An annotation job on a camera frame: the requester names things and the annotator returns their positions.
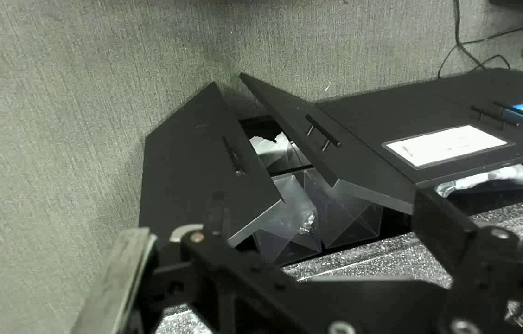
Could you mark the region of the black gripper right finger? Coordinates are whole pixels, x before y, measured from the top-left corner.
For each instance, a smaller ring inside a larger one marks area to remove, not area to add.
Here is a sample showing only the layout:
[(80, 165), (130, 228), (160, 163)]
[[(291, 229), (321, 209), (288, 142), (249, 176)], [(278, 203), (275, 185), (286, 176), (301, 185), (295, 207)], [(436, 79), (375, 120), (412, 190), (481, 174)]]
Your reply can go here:
[(416, 192), (412, 229), (453, 276), (440, 315), (442, 334), (523, 334), (507, 319), (523, 304), (523, 241), (501, 226), (479, 226), (434, 189)]

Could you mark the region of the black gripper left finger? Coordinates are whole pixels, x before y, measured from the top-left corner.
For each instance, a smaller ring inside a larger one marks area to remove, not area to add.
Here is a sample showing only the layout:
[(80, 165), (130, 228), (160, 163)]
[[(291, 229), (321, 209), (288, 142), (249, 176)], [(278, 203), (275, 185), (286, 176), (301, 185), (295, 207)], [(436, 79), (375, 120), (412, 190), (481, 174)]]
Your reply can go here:
[(176, 226), (178, 241), (158, 241), (139, 278), (132, 334), (156, 334), (169, 307), (186, 304), (214, 334), (312, 334), (301, 283), (256, 252), (221, 235), (228, 220), (217, 198), (199, 228)]

